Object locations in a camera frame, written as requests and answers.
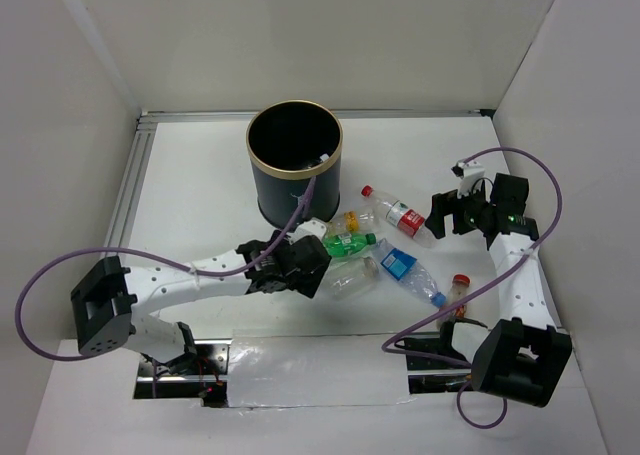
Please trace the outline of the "red label water bottle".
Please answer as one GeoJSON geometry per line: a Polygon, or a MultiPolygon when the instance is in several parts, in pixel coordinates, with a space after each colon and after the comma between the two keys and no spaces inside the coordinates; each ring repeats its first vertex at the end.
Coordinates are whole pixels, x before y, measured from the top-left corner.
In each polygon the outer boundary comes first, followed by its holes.
{"type": "Polygon", "coordinates": [[[424,248],[432,248],[435,237],[425,226],[426,218],[395,195],[365,185],[361,195],[374,213],[424,248]]]}

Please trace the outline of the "blue label water bottle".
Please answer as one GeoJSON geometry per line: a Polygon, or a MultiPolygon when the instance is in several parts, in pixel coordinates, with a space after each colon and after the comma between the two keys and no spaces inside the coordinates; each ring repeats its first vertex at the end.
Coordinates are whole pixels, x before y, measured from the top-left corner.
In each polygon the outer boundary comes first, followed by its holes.
{"type": "Polygon", "coordinates": [[[412,255],[400,250],[385,238],[372,250],[376,262],[391,279],[416,300],[441,308],[447,301],[426,268],[412,255]]]}

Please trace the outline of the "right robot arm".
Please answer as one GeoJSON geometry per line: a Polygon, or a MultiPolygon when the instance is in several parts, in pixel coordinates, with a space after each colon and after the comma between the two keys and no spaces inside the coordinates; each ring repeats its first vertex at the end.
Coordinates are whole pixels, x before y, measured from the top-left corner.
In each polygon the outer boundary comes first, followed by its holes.
{"type": "Polygon", "coordinates": [[[425,223],[437,237],[451,216],[458,235],[480,231],[502,282],[498,285],[499,319],[493,328],[456,317],[443,324],[436,354],[448,367],[471,364],[474,390],[520,403],[544,407],[572,352],[568,335],[559,332],[545,302],[541,269],[533,244],[536,222],[524,215],[527,179],[497,174],[492,187],[484,171],[454,168],[458,189],[432,198],[425,223]]]}

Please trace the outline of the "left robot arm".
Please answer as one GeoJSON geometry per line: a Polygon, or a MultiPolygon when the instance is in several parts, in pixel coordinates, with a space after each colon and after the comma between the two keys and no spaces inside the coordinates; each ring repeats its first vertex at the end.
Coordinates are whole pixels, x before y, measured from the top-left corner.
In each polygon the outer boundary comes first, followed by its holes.
{"type": "Polygon", "coordinates": [[[165,264],[124,267],[119,257],[99,260],[71,292],[80,355],[118,348],[141,354],[164,373],[184,374],[199,357],[184,322],[157,312],[214,297],[297,292],[313,298],[331,261],[320,238],[285,238],[271,248],[252,240],[182,271],[165,264]]]}

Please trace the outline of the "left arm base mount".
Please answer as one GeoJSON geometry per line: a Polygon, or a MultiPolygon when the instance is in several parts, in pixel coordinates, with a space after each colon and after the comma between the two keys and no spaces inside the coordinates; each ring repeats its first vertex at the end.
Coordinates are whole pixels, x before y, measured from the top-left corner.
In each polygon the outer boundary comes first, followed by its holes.
{"type": "Polygon", "coordinates": [[[203,407],[226,408],[231,339],[196,340],[197,356],[177,373],[153,367],[140,357],[133,391],[135,400],[195,400],[203,407]]]}

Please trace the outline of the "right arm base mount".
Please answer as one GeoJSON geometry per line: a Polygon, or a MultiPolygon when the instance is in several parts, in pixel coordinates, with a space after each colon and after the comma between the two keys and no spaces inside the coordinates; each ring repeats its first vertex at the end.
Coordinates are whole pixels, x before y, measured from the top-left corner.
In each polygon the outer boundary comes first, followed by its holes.
{"type": "Polygon", "coordinates": [[[481,322],[466,318],[437,320],[436,328],[430,332],[418,332],[394,343],[396,349],[428,354],[428,357],[406,355],[408,387],[411,395],[451,393],[459,390],[470,376],[470,368],[441,360],[441,357],[466,362],[466,358],[456,352],[451,345],[451,337],[456,322],[469,323],[476,328],[487,330],[481,322]]]}

